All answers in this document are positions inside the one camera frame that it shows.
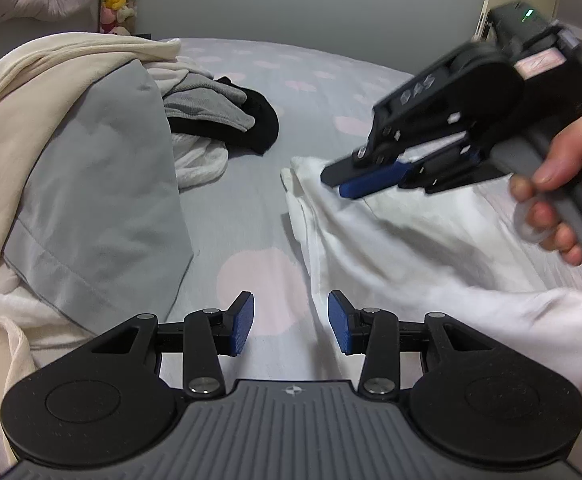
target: ribbed surface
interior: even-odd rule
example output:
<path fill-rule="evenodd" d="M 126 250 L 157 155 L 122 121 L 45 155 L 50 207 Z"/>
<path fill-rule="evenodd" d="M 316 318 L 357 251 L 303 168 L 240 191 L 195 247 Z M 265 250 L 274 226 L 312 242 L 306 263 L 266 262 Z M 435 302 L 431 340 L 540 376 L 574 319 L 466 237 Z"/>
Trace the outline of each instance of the ribbed surface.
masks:
<path fill-rule="evenodd" d="M 498 473 L 453 463 L 420 442 L 398 408 L 362 400 L 348 383 L 241 381 L 225 399 L 192 404 L 170 436 L 127 463 L 69 472 L 24 462 L 5 478 L 576 480 L 581 476 L 564 464 Z"/>

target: metal bolt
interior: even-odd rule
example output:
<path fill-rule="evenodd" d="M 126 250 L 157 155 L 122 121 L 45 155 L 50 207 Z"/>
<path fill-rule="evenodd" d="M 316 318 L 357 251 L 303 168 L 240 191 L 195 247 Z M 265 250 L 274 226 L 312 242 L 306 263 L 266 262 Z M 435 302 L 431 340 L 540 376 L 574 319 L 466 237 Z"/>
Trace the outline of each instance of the metal bolt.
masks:
<path fill-rule="evenodd" d="M 374 377 L 365 382 L 364 388 L 370 394 L 390 394 L 395 389 L 395 383 L 386 377 Z"/>
<path fill-rule="evenodd" d="M 198 377 L 189 381 L 189 389 L 195 394 L 212 394 L 220 387 L 213 377 Z"/>

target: gray bed sheet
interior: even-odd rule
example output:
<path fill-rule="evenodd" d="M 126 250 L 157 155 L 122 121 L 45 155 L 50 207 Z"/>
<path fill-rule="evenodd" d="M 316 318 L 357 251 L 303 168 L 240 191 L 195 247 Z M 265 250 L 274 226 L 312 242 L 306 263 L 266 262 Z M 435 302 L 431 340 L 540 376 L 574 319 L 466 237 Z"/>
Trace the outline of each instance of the gray bed sheet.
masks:
<path fill-rule="evenodd" d="M 194 250 L 169 321 L 200 308 L 226 308 L 255 295 L 244 352 L 222 359 L 235 378 L 339 378 L 327 334 L 314 318 L 309 283 L 290 229 L 280 170 L 295 156 L 338 158 L 365 143 L 372 105 L 410 76 L 295 46 L 183 39 L 181 54 L 216 78 L 261 92 L 276 109 L 279 136 L 264 156 L 229 149 L 217 181 L 180 199 Z M 165 356 L 162 377 L 181 385 L 181 356 Z"/>

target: white label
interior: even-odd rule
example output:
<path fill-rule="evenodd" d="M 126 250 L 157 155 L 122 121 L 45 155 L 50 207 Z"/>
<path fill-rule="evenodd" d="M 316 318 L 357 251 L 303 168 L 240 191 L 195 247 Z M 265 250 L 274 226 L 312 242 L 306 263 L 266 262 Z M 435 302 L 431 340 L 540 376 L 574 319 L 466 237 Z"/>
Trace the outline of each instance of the white label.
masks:
<path fill-rule="evenodd" d="M 533 54 L 533 56 L 521 59 L 516 63 L 516 69 L 524 79 L 530 79 L 560 66 L 566 60 L 557 48 L 551 47 L 537 54 Z"/>

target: bed sheet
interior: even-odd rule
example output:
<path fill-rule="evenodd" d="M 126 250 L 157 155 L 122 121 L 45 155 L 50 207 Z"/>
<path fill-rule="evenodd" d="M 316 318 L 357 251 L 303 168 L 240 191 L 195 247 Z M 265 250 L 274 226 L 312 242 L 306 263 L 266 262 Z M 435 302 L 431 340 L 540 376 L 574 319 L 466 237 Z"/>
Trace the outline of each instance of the bed sheet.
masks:
<path fill-rule="evenodd" d="M 290 228 L 280 170 L 294 156 L 337 158 L 364 144 L 372 105 L 410 76 L 389 68 L 295 46 L 183 39 L 190 56 L 216 78 L 261 92 L 279 117 L 279 136 L 264 156 L 229 149 L 225 174 L 181 194 L 194 257 L 169 316 L 226 308 L 241 290 L 255 295 L 244 352 L 222 359 L 235 378 L 339 378 L 314 318 L 308 277 Z M 166 355 L 162 377 L 181 385 L 181 356 Z"/>

